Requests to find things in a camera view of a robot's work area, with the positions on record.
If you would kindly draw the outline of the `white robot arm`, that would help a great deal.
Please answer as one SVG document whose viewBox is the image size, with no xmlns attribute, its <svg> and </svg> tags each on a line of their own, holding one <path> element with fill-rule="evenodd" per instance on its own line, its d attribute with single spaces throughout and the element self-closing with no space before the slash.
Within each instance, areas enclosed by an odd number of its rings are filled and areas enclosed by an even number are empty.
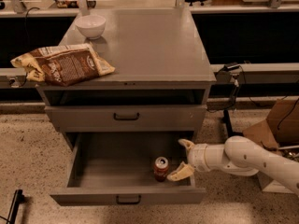
<svg viewBox="0 0 299 224">
<path fill-rule="evenodd" d="M 246 137 L 232 136 L 218 145 L 195 144 L 187 139 L 178 142 L 186 149 L 187 162 L 183 161 L 167 176 L 169 181 L 177 182 L 195 172 L 214 170 L 241 176 L 262 172 L 299 194 L 299 163 L 270 152 Z"/>
</svg>

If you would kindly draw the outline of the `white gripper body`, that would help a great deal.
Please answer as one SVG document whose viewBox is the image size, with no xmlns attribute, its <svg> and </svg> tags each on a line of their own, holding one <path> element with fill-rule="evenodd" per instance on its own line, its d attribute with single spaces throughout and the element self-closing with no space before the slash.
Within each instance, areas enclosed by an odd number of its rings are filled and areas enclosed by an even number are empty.
<svg viewBox="0 0 299 224">
<path fill-rule="evenodd" d="M 229 163 L 224 145 L 194 145 L 188 152 L 188 163 L 198 172 L 223 170 Z"/>
</svg>

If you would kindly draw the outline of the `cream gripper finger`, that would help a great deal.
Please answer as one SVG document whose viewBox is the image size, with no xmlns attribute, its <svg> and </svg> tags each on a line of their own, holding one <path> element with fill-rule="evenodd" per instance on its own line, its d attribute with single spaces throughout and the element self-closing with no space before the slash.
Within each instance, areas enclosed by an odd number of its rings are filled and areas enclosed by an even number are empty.
<svg viewBox="0 0 299 224">
<path fill-rule="evenodd" d="M 182 179 L 188 178 L 193 174 L 194 174 L 194 168 L 183 161 L 175 171 L 171 172 L 167 176 L 167 179 L 169 181 L 177 182 Z"/>
<path fill-rule="evenodd" d="M 194 147 L 194 142 L 187 139 L 179 139 L 178 142 L 185 147 L 187 151 L 191 150 Z"/>
</svg>

